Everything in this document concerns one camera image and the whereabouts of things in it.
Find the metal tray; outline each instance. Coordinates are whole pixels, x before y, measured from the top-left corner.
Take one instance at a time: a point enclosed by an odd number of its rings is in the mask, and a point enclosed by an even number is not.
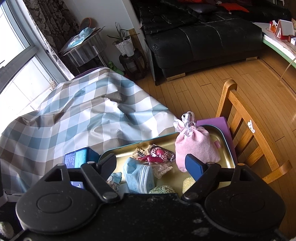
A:
[[[221,160],[218,162],[222,167],[225,168],[235,168],[235,164],[229,149],[229,146],[226,142],[226,139],[223,135],[223,133],[215,126],[212,125],[202,125],[209,133],[210,137],[213,141],[219,140],[221,144],[221,148],[219,148],[219,154],[221,157]],[[175,141],[178,136],[178,132],[173,134],[168,134],[162,137],[153,138],[150,140],[138,142],[135,144],[130,144],[127,146],[122,146],[119,148],[111,149],[106,151],[101,157],[104,158],[110,153],[114,153],[117,158],[117,166],[114,172],[123,172],[123,165],[128,157],[131,157],[132,153],[136,149],[136,147],[146,149],[148,145],[150,144],[156,144],[158,146],[164,147],[165,149],[168,149],[170,151],[175,152]],[[161,185],[170,185],[178,195],[182,195],[182,187],[183,187],[183,181],[190,177],[190,174],[188,172],[181,172],[179,171],[176,163],[173,164],[173,169],[167,172],[161,179],[155,178],[155,185],[161,186]],[[125,177],[122,176],[122,183],[125,183]]]

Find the curtain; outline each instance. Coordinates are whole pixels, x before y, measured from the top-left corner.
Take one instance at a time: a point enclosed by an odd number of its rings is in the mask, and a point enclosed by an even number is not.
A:
[[[24,0],[24,3],[40,32],[58,54],[66,42],[79,33],[79,25],[62,0]],[[62,59],[65,66],[77,75],[76,68]]]

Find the yellow sponge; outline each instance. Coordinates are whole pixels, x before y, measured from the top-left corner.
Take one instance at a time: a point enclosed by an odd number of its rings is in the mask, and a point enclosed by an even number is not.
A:
[[[184,194],[194,183],[195,180],[193,179],[193,177],[186,178],[183,182],[182,193]]]

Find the white table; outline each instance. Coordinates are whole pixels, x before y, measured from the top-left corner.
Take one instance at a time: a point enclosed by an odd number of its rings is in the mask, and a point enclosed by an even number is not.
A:
[[[289,63],[296,57],[296,46],[289,43],[287,40],[280,40],[274,35],[273,32],[268,31],[269,23],[254,23],[263,32],[263,43],[275,50],[279,55],[281,55]],[[296,68],[296,61],[292,63],[292,66]]]

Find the plaid bedspread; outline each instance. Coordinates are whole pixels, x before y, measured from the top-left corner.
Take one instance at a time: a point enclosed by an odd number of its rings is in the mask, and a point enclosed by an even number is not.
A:
[[[174,115],[134,82],[100,68],[59,84],[0,137],[4,190],[25,192],[71,151],[99,154],[175,131]]]

